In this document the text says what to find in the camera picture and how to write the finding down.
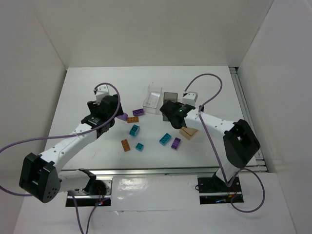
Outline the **purple lego wedge piece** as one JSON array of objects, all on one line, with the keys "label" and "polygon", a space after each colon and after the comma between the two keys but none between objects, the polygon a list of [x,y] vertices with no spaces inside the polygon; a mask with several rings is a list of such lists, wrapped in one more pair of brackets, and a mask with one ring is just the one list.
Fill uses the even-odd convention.
[{"label": "purple lego wedge piece", "polygon": [[117,116],[117,119],[127,122],[128,115],[126,113],[123,113],[122,115]]}]

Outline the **teal lego brick long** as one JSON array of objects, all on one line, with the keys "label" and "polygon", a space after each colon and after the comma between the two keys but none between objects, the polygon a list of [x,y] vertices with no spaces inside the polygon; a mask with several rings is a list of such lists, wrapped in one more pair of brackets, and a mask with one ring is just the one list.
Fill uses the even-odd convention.
[{"label": "teal lego brick long", "polygon": [[165,146],[171,139],[171,135],[166,133],[160,140],[159,143],[163,146]]}]

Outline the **orange lego brick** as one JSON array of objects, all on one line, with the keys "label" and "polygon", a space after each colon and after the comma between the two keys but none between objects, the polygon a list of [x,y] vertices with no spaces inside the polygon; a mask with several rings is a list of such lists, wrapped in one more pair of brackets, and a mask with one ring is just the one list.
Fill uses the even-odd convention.
[{"label": "orange lego brick", "polygon": [[124,152],[130,151],[130,145],[127,139],[121,141]]},{"label": "orange lego brick", "polygon": [[127,122],[128,122],[128,123],[139,122],[139,117],[128,117],[128,118],[127,118]]}]

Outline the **purple lego brick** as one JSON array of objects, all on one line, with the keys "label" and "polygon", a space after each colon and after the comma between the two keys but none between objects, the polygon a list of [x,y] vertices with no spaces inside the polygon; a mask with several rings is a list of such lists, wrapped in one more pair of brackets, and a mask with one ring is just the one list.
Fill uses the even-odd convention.
[{"label": "purple lego brick", "polygon": [[132,113],[133,113],[133,116],[138,117],[138,116],[144,115],[144,109],[143,108],[136,109],[136,110],[133,110]]},{"label": "purple lego brick", "polygon": [[176,137],[171,144],[171,148],[174,150],[177,150],[180,146],[180,143],[181,143],[181,139]]}]

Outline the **teal lego brick square large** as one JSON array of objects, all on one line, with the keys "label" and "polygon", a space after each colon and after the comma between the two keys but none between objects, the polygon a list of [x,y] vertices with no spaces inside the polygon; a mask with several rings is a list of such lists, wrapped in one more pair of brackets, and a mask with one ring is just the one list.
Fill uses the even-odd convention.
[{"label": "teal lego brick square large", "polygon": [[135,137],[139,133],[140,127],[138,125],[133,125],[130,129],[129,134],[133,137]]}]

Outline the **teal lego brick small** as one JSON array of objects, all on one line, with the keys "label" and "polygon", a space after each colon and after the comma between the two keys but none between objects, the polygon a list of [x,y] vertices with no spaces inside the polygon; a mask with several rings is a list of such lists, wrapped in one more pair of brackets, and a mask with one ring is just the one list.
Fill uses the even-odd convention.
[{"label": "teal lego brick small", "polygon": [[138,151],[142,152],[142,150],[144,149],[144,145],[141,144],[141,143],[138,143],[138,144],[136,145],[136,149],[137,149]]}]

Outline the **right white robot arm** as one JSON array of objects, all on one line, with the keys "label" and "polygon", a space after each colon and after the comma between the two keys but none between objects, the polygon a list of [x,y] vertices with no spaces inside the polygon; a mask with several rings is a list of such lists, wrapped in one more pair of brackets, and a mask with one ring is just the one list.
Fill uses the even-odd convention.
[{"label": "right white robot arm", "polygon": [[247,121],[229,121],[206,114],[194,106],[167,101],[160,111],[175,129],[204,131],[215,153],[219,169],[214,177],[230,187],[260,149],[260,143]]}]

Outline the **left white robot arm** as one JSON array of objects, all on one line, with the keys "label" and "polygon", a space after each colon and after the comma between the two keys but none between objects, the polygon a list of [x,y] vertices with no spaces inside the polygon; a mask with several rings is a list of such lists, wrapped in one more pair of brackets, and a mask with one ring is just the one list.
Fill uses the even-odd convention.
[{"label": "left white robot arm", "polygon": [[19,186],[42,203],[50,202],[58,193],[82,190],[86,194],[103,194],[104,183],[86,169],[62,174],[63,167],[83,148],[109,131],[115,116],[123,114],[118,95],[106,95],[100,102],[87,103],[90,114],[67,137],[50,149],[36,155],[30,153],[23,161]]}]

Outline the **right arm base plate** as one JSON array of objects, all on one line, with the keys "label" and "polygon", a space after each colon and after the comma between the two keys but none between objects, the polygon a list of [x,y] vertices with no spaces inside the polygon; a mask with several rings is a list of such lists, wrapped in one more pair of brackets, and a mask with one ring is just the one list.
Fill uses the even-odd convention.
[{"label": "right arm base plate", "polygon": [[195,189],[199,192],[200,205],[243,203],[244,198],[238,177],[235,178],[231,187],[227,187],[222,180],[212,177],[199,177]]}]

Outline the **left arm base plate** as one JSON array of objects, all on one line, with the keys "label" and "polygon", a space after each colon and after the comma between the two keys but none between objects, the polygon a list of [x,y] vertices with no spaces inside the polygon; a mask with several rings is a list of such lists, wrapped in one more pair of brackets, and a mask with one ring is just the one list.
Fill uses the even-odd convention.
[{"label": "left arm base plate", "polygon": [[77,206],[94,207],[96,203],[99,203],[100,207],[111,206],[112,185],[112,177],[100,176],[91,192],[86,192],[83,189],[73,190]]}]

